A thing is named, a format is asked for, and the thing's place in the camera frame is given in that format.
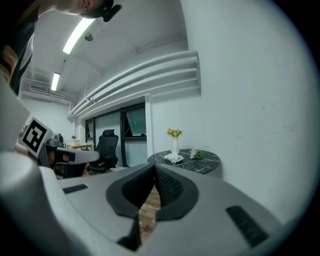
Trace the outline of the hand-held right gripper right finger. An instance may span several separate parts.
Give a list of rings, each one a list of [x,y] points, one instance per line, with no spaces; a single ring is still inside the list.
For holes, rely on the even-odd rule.
[[[158,221],[141,256],[252,256],[281,228],[260,203],[233,185],[205,174],[159,165],[192,181],[198,189],[195,206],[182,218]]]

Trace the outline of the long ceiling light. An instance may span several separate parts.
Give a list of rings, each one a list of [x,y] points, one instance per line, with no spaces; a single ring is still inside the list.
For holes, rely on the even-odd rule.
[[[57,90],[57,85],[60,79],[60,74],[55,72],[53,74],[52,82],[51,82],[51,90],[56,91]]]
[[[81,37],[81,35],[87,30],[87,28],[95,21],[95,19],[82,18],[81,21],[74,28],[73,32],[69,36],[67,42],[64,45],[63,52],[70,54],[73,47]]]

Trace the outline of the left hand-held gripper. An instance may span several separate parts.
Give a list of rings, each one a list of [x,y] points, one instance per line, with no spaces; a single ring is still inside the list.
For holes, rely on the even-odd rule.
[[[52,131],[37,118],[33,117],[29,124],[23,127],[18,137],[18,143],[27,148],[33,155],[31,160],[38,166],[52,169],[56,176],[62,179],[75,177],[75,167],[71,165],[86,164],[100,159],[98,151],[67,149],[48,145],[48,139],[53,137]],[[52,151],[68,154],[69,162],[58,163],[51,167],[47,153]]]

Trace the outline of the white air vent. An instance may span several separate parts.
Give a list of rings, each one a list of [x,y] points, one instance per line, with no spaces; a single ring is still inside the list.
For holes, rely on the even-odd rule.
[[[47,93],[48,92],[48,88],[47,87],[43,87],[43,86],[39,86],[39,85],[35,85],[35,84],[30,84],[30,90],[31,91],[37,91],[37,92],[41,92],[41,93]]]

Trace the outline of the person's black printed shirt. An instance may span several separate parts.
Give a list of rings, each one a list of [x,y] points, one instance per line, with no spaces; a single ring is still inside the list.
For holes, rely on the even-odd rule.
[[[0,75],[16,95],[31,61],[40,0],[0,0]]]

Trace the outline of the black office chair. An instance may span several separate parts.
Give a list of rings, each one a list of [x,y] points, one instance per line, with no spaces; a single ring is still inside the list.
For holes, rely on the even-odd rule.
[[[107,173],[111,168],[115,168],[118,162],[116,156],[116,148],[119,137],[115,135],[114,129],[107,129],[102,132],[96,147],[96,152],[99,153],[99,159],[90,162],[87,166],[88,171],[96,173]]]

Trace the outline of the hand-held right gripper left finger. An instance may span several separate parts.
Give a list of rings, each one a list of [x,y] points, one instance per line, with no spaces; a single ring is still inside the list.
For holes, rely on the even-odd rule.
[[[135,251],[156,229],[156,188],[152,165],[58,183],[75,210],[97,232]]]

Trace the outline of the person's left hand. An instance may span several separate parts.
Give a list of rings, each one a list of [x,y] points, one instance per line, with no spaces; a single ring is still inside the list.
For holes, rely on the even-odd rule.
[[[55,166],[56,164],[68,163],[69,155],[61,151],[51,151],[47,153],[47,159],[50,167]]]

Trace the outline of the person's left forearm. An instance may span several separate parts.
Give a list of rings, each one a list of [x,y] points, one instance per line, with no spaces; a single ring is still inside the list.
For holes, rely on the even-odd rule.
[[[21,154],[21,155],[24,155],[24,156],[27,156],[31,159],[34,159],[33,155],[28,151],[28,149],[19,144],[19,143],[16,143],[15,144],[15,147],[14,147],[14,152],[17,153],[17,154]]]

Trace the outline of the white wet wipe pack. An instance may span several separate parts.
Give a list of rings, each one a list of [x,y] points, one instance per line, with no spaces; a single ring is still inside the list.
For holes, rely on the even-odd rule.
[[[170,162],[171,164],[176,164],[184,160],[184,157],[177,154],[177,153],[169,153],[163,157],[166,161]]]

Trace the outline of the white wall pipes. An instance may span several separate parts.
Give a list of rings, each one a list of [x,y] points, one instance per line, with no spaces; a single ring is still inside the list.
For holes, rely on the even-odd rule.
[[[199,66],[198,60],[198,52],[196,50],[188,50],[163,55],[138,64],[112,77],[94,89],[69,112],[68,117],[76,117],[86,108],[97,104],[107,95],[141,80],[168,72],[195,69]]]

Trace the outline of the small wooden table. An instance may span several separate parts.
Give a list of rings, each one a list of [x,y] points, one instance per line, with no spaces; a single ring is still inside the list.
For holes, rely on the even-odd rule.
[[[82,149],[87,149],[90,151],[94,151],[94,143],[79,143],[79,144],[67,144],[66,148],[67,149],[72,149],[72,150],[82,150]]]

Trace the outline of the black framed window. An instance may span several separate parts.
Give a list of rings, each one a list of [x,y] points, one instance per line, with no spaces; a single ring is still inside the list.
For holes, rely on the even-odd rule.
[[[140,103],[105,113],[85,121],[85,141],[97,148],[104,131],[118,136],[117,165],[132,167],[147,162],[145,104]]]

